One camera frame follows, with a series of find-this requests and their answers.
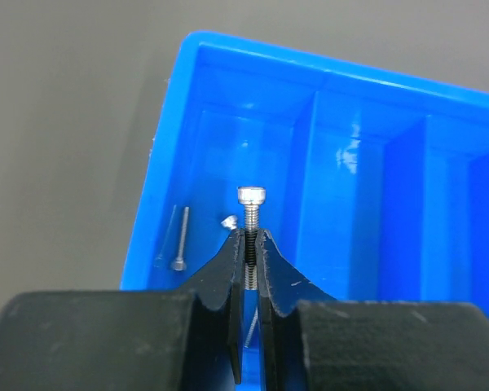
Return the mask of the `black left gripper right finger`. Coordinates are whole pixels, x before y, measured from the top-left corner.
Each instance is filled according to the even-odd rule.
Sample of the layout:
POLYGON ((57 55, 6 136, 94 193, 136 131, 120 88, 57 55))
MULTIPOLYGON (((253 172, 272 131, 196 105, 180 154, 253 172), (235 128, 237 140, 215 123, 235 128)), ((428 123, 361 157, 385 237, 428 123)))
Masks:
POLYGON ((449 301, 339 301, 257 237, 265 390, 489 390, 489 318, 449 301))

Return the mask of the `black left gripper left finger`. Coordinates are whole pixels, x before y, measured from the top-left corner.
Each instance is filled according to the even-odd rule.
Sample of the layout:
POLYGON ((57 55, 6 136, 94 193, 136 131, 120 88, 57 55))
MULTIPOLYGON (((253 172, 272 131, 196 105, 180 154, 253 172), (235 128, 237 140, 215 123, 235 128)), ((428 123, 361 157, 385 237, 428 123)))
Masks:
POLYGON ((45 291, 0 313, 0 390, 233 390, 244 235, 173 290, 45 291))

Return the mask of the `long silver screw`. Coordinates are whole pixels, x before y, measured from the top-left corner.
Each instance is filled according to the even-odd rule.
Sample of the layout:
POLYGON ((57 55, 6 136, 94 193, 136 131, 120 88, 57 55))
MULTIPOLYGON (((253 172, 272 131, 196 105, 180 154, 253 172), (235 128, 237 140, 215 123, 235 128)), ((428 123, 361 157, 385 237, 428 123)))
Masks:
POLYGON ((257 289, 257 261, 255 240, 259 229, 259 209, 266 200, 264 187, 239 187, 237 189, 239 204, 244 207, 244 287, 257 289))
POLYGON ((176 258, 171 263, 171 268, 172 270, 175 271, 184 271, 187 269, 187 263, 184 260, 184 252, 185 252, 186 239, 187 239, 187 226, 188 226, 189 213, 190 213, 190 208, 186 206, 183 209, 183 217, 182 217, 180 233, 179 233, 177 255, 176 258))
POLYGON ((236 215, 230 215, 221 221, 223 228, 233 231, 238 228, 238 217, 236 215))
POLYGON ((257 323, 258 323, 258 309, 255 309, 255 311, 253 313, 251 324, 249 326, 248 333, 247 333, 246 338, 244 340, 244 347, 245 348, 250 347, 250 344, 251 344, 251 341, 253 339, 253 334, 254 334, 255 328, 257 326, 257 323))

